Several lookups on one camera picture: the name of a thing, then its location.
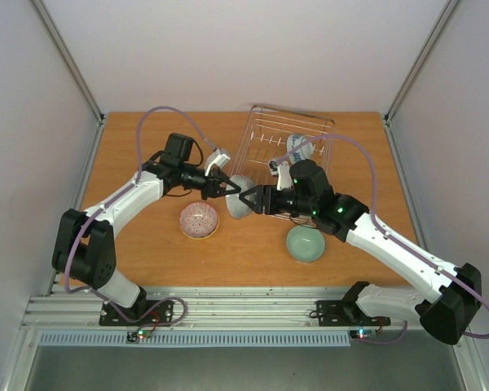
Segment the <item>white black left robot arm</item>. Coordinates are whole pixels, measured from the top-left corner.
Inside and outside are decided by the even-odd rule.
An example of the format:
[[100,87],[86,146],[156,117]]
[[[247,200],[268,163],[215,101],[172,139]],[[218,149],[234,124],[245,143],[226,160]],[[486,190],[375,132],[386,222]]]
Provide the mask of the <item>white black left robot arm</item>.
[[175,187],[197,190],[204,200],[239,190],[222,171],[229,153],[215,149],[202,168],[188,161],[196,145],[194,138],[170,134],[165,148],[142,163],[123,188],[84,211],[69,209],[60,219],[53,268],[109,301],[129,324],[141,323],[149,310],[144,289],[117,268],[115,239],[125,225]]

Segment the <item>chrome wire dish rack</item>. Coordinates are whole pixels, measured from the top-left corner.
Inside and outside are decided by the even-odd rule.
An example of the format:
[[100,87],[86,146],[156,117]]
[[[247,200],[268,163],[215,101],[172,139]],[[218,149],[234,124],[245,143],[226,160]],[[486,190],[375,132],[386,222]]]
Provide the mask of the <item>chrome wire dish rack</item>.
[[[287,138],[302,134],[306,139],[321,134],[334,134],[335,120],[329,116],[313,115],[276,108],[263,104],[253,105],[240,137],[236,154],[227,166],[227,174],[242,174],[255,185],[273,185],[277,178],[271,175],[268,163],[284,156]],[[328,174],[333,152],[333,140],[320,138],[311,142],[314,152],[311,160]]]

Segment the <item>blue floral white bowl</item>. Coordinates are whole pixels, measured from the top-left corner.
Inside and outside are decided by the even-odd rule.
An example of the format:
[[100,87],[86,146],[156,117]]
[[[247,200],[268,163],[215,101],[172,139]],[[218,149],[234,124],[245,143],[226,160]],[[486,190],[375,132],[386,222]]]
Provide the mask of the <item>blue floral white bowl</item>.
[[302,134],[291,134],[287,138],[286,151],[289,153],[289,161],[291,164],[295,164],[302,160],[311,159],[314,152],[312,143],[307,143],[306,137]]

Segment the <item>grey patterned bowl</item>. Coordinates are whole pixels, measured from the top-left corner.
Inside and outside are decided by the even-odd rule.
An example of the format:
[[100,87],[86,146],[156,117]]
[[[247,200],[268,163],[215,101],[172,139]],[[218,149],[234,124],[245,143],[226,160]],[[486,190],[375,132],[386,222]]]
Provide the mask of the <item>grey patterned bowl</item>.
[[254,187],[255,183],[242,174],[233,174],[230,179],[240,188],[240,192],[226,196],[227,211],[234,219],[247,217],[252,213],[252,209],[240,200],[239,194]]

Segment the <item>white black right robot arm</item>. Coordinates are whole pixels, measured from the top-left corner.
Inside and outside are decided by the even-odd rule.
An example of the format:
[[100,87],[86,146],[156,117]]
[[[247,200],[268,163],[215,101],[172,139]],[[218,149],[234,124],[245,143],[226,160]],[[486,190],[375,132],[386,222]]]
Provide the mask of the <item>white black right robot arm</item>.
[[367,317],[417,320],[435,339],[456,344],[481,307],[482,276],[473,265],[456,266],[428,253],[371,215],[367,205],[333,190],[324,169],[312,160],[279,167],[286,188],[257,185],[243,191],[240,201],[257,214],[287,213],[310,217],[315,227],[359,248],[411,284],[409,289],[380,288],[359,283],[343,303],[348,320]]

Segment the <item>celadon green flower bowl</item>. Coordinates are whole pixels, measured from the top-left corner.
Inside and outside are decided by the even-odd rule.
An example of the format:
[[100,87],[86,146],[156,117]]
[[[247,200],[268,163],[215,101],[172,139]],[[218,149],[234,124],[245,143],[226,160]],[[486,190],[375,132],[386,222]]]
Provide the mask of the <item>celadon green flower bowl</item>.
[[289,254],[298,261],[310,263],[318,260],[325,251],[326,242],[316,229],[295,226],[286,236]]

